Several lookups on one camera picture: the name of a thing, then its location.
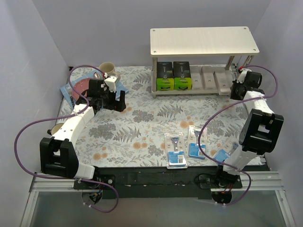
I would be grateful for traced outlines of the white Harry's box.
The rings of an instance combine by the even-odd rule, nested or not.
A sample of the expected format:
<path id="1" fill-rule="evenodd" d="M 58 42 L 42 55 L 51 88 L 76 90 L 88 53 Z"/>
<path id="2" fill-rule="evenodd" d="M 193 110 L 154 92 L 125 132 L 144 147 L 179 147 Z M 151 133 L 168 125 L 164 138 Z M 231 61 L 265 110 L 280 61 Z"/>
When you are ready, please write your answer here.
<path id="1" fill-rule="evenodd" d="M 201 68 L 199 66 L 190 66 L 192 79 L 192 90 L 203 90 Z"/>
<path id="2" fill-rule="evenodd" d="M 214 69 L 209 66 L 202 66 L 202 81 L 205 90 L 216 90 L 216 84 L 214 81 Z"/>
<path id="3" fill-rule="evenodd" d="M 229 96 L 231 93 L 231 85 L 228 81 L 226 73 L 223 71 L 215 71 L 214 79 L 217 86 L 218 94 L 221 96 Z"/>

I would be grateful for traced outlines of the black green Gillette Labs box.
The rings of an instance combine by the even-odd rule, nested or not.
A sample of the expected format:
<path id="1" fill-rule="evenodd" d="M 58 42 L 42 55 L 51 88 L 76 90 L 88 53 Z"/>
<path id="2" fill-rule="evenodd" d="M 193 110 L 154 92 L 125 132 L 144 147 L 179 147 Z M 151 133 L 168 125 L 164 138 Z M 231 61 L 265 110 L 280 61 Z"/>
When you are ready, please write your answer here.
<path id="1" fill-rule="evenodd" d="M 157 90 L 173 90 L 174 74 L 172 62 L 157 62 Z"/>

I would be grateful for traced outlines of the clear blue razor blister pack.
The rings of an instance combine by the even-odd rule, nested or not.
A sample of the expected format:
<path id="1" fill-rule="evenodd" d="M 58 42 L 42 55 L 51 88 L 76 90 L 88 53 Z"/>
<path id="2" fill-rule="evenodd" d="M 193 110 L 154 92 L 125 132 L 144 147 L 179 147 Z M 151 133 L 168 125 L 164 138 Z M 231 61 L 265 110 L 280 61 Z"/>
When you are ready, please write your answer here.
<path id="1" fill-rule="evenodd" d="M 165 133 L 164 141 L 167 169 L 186 169 L 187 158 L 183 133 Z"/>

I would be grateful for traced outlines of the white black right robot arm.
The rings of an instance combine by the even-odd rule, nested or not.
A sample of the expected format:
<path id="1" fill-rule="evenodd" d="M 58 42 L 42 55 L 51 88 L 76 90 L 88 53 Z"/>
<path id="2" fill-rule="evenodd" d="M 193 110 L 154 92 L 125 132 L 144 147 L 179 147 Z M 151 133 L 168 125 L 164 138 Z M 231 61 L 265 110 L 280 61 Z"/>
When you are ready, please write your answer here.
<path id="1" fill-rule="evenodd" d="M 231 99 L 246 100 L 250 113 L 239 135 L 238 148 L 224 161 L 223 171 L 214 176 L 220 188 L 227 187 L 232 181 L 230 175 L 238 175 L 252 159 L 274 150 L 284 123 L 283 116 L 269 108 L 256 83 L 249 87 L 234 81 L 231 90 Z"/>

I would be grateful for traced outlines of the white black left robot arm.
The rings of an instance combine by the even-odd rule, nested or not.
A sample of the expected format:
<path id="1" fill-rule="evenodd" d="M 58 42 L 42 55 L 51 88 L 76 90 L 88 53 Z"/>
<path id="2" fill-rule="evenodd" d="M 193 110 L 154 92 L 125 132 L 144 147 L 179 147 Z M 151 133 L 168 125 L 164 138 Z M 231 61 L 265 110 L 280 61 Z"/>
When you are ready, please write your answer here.
<path id="1" fill-rule="evenodd" d="M 95 174 L 95 167 L 78 160 L 74 146 L 86 124 L 96 115 L 100 108 L 122 112 L 126 108 L 125 91 L 120 91 L 119 100 L 115 93 L 108 94 L 108 103 L 102 105 L 101 99 L 92 98 L 90 105 L 76 104 L 74 116 L 69 117 L 60 129 L 50 138 L 40 141 L 40 163 L 44 174 L 81 178 L 90 189 L 100 186 L 101 178 Z"/>

